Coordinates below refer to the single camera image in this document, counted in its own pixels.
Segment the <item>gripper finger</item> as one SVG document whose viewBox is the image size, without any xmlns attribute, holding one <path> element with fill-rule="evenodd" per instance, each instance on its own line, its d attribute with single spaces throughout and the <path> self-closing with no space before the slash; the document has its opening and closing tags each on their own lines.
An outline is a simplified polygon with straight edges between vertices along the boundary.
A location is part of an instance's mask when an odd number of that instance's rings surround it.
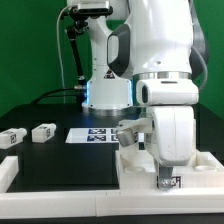
<svg viewBox="0 0 224 224">
<path fill-rule="evenodd" d="M 172 167 L 158 167 L 158 188 L 161 190 L 169 190 L 172 188 Z"/>
</svg>

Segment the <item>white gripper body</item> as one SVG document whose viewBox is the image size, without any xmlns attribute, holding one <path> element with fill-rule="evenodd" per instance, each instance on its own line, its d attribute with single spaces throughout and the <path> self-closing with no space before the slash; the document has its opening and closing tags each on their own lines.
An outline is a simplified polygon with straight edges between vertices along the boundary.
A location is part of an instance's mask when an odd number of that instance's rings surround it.
<svg viewBox="0 0 224 224">
<path fill-rule="evenodd" d="M 194 112 L 191 106 L 152 106 L 144 117 L 122 120 L 117 130 L 143 133 L 144 147 L 162 166 L 186 166 L 194 143 Z"/>
</svg>

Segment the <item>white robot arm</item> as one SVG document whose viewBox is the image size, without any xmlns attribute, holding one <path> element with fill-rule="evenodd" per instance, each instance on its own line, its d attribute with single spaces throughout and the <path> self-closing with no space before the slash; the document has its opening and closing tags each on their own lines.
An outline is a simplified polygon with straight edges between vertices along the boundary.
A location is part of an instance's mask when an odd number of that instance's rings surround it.
<svg viewBox="0 0 224 224">
<path fill-rule="evenodd" d="M 168 190 L 189 164 L 195 137 L 194 78 L 206 41 L 193 0 L 67 0 L 77 33 L 90 35 L 93 73 L 82 108 L 112 116 L 139 107 L 116 128 L 121 155 L 150 157 L 150 186 Z"/>
</svg>

